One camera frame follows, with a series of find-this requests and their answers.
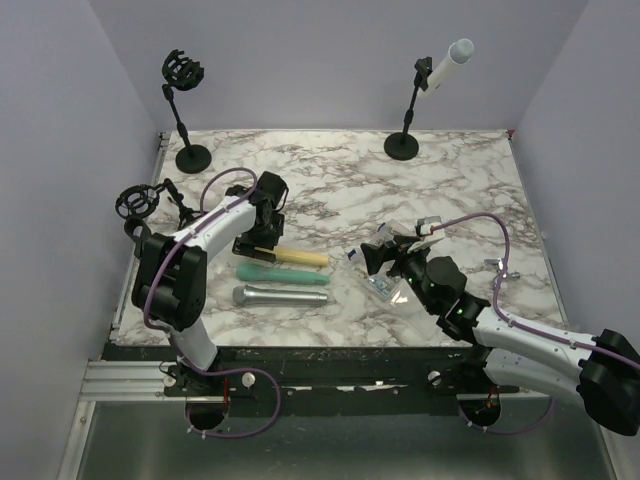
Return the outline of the beige microphone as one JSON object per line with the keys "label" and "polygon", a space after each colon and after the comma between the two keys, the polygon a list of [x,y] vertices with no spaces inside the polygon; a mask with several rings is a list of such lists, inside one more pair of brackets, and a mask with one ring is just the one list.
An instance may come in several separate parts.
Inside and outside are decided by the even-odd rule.
{"label": "beige microphone", "polygon": [[329,257],[327,255],[303,250],[296,250],[288,247],[276,246],[271,250],[257,247],[256,251],[266,254],[271,261],[282,263],[319,268],[327,267],[329,264]]}

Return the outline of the green microphone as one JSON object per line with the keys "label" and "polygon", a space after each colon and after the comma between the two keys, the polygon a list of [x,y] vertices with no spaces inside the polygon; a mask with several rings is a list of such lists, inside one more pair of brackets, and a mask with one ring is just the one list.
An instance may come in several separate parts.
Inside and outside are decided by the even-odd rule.
{"label": "green microphone", "polygon": [[236,267],[236,277],[249,282],[272,282],[294,285],[324,286],[330,283],[328,276],[316,272],[295,269],[263,267],[244,263]]}

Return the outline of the grey microphone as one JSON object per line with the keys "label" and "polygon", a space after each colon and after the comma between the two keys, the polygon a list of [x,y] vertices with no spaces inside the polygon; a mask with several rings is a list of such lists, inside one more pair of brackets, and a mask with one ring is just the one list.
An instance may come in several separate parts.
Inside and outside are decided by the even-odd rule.
{"label": "grey microphone", "polygon": [[320,306],[328,302],[325,293],[311,291],[291,291],[278,289],[261,289],[249,285],[237,286],[233,289],[232,299],[236,305],[295,305]]}

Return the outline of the black tripod microphone stand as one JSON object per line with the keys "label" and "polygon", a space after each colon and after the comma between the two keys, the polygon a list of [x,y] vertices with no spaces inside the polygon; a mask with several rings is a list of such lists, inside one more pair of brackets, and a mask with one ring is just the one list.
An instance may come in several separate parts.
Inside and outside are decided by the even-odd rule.
{"label": "black tripod microphone stand", "polygon": [[178,226],[180,228],[187,226],[201,216],[200,210],[188,207],[184,203],[184,195],[179,192],[169,178],[157,185],[138,184],[126,188],[115,201],[115,211],[123,220],[145,219],[158,208],[163,192],[169,195],[171,202],[178,208]]}

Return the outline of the black clip microphone stand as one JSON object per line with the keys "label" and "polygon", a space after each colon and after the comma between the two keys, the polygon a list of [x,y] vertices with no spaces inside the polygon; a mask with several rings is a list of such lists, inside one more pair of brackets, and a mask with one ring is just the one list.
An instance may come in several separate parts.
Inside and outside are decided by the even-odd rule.
{"label": "black clip microphone stand", "polygon": [[144,244],[151,235],[151,230],[143,219],[132,217],[125,221],[124,231],[134,243],[134,257],[140,259]]}

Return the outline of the white microphone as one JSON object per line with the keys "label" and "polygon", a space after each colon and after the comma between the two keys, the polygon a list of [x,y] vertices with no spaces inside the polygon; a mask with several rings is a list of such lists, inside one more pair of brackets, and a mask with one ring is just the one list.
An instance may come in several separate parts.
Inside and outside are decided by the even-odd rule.
{"label": "white microphone", "polygon": [[419,88],[418,97],[426,98],[434,93],[453,72],[470,60],[474,50],[474,43],[467,38],[452,43],[444,58],[427,77],[426,87]]}

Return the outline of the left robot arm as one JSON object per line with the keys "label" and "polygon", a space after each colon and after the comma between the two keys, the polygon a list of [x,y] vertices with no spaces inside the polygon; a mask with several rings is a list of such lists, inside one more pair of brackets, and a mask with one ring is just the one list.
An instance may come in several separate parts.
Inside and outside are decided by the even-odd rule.
{"label": "left robot arm", "polygon": [[245,167],[249,188],[229,188],[223,200],[175,233],[153,233],[140,215],[125,217],[125,232],[134,241],[139,261],[131,300],[142,312],[147,328],[167,335],[179,360],[189,367],[187,382],[201,395],[214,393],[222,380],[213,364],[218,348],[201,318],[207,298],[208,264],[229,244],[240,253],[271,249],[284,230],[279,207],[289,188],[277,174],[256,175]]}

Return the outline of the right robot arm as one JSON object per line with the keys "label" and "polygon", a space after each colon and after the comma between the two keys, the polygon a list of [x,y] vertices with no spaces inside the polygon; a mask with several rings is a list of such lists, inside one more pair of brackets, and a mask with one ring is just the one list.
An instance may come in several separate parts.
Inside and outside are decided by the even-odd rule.
{"label": "right robot arm", "polygon": [[431,257],[416,241],[399,235],[360,248],[369,274],[389,264],[388,276],[406,281],[447,336],[481,351],[460,367],[467,389],[518,386],[575,400],[600,426],[638,434],[639,353],[624,335],[610,329],[582,334],[510,316],[468,293],[467,278],[451,257]]}

